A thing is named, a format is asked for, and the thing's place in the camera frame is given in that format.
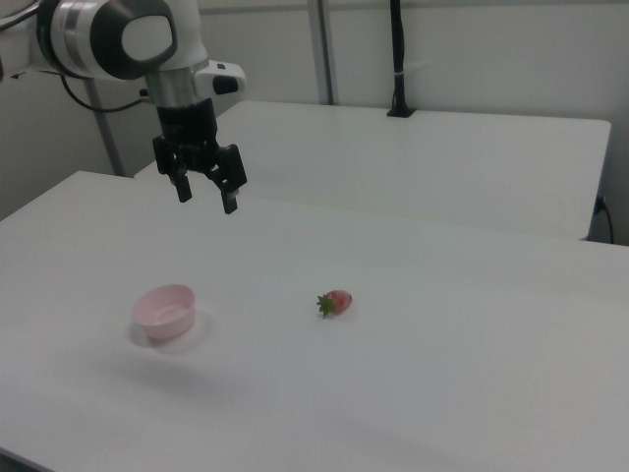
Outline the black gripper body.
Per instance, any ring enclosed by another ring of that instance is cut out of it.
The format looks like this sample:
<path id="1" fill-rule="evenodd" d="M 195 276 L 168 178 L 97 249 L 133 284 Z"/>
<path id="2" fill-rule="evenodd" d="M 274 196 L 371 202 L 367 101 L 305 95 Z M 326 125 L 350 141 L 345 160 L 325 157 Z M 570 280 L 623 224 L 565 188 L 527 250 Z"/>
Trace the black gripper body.
<path id="1" fill-rule="evenodd" d="M 217 123 L 211 99 L 178 108 L 157 108 L 161 134 L 152 140 L 157 169 L 171 181 L 188 171 L 210 180 L 232 180 L 226 147 L 216 139 Z"/>

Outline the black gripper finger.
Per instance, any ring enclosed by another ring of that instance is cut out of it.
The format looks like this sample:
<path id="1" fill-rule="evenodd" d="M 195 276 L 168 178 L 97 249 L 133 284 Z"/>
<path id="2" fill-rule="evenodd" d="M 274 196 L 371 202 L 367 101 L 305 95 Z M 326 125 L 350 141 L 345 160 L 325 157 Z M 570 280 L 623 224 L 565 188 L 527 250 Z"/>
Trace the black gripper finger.
<path id="1" fill-rule="evenodd" d="M 220 190 L 224 212 L 231 214 L 238 208 L 239 189 L 248 182 L 240 151 L 236 145 L 215 147 L 209 157 L 204 175 Z"/>
<path id="2" fill-rule="evenodd" d="M 186 170 L 178 170 L 173 175 L 173 185 L 181 203 L 185 203 L 192 198 L 191 186 Z"/>

